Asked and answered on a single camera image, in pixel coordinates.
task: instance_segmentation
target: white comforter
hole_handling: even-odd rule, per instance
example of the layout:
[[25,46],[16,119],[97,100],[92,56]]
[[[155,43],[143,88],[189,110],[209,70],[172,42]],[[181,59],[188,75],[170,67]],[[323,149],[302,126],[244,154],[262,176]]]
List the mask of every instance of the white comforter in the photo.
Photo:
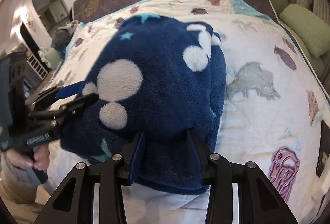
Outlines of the white comforter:
[[[152,12],[184,22],[204,21],[220,33],[229,99],[224,104],[216,152],[231,162],[255,161],[297,220],[313,220],[320,205],[312,198],[318,184],[320,126],[322,119],[330,125],[329,105],[286,32],[242,1],[147,0],[80,25],[69,44],[67,59],[51,84],[84,80],[115,34],[117,19],[126,19],[136,10],[136,14]],[[81,158],[58,145],[53,148],[48,174],[55,188]],[[281,178],[275,166],[291,179]],[[204,223],[208,196],[168,194],[138,184],[123,187],[128,223]],[[236,187],[233,216],[238,223]]]

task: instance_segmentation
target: doorway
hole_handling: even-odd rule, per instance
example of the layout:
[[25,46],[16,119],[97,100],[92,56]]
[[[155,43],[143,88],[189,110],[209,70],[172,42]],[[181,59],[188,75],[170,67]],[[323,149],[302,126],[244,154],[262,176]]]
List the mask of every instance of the doorway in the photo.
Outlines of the doorway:
[[32,3],[51,37],[57,28],[69,23],[68,9],[63,0],[32,0]]

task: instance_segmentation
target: metal screw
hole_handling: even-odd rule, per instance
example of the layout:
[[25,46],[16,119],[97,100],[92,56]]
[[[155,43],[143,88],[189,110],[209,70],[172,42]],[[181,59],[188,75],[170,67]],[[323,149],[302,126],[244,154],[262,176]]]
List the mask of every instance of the metal screw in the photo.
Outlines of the metal screw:
[[85,167],[85,164],[84,163],[78,163],[76,166],[75,166],[78,170],[80,169],[83,169]]
[[250,167],[250,168],[256,168],[256,167],[257,167],[257,164],[256,164],[255,162],[253,162],[253,161],[249,161],[249,162],[247,162],[247,165],[248,165],[248,167]]
[[212,153],[211,155],[210,155],[210,158],[212,159],[212,160],[219,160],[220,159],[220,156],[219,156],[219,154],[216,154],[216,153]]
[[113,156],[112,156],[112,159],[113,159],[114,161],[119,161],[119,160],[121,160],[121,155],[120,155],[120,154],[113,155]]

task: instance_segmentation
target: fleece fabric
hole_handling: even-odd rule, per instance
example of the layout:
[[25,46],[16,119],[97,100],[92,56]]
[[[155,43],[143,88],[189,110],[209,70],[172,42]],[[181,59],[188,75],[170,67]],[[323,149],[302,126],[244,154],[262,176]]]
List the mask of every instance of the fleece fabric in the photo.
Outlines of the fleece fabric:
[[158,14],[126,20],[104,48],[78,96],[99,100],[64,130],[61,146],[104,161],[120,153],[136,131],[146,147],[136,182],[153,189],[200,194],[185,133],[196,128],[212,151],[222,115],[226,64],[220,35],[204,22]]

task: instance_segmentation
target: finger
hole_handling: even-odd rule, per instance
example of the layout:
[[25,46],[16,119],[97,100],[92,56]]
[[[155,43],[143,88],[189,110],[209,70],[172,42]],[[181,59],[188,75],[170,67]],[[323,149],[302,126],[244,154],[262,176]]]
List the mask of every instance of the finger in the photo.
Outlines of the finger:
[[33,161],[26,155],[18,153],[14,149],[7,151],[7,158],[16,167],[21,169],[27,169],[33,167]]
[[46,170],[50,164],[49,156],[50,156],[50,152],[48,152],[47,155],[41,160],[34,162],[33,167],[38,170]]
[[48,143],[40,145],[39,149],[33,155],[34,160],[40,161],[41,159],[45,158],[49,154]]

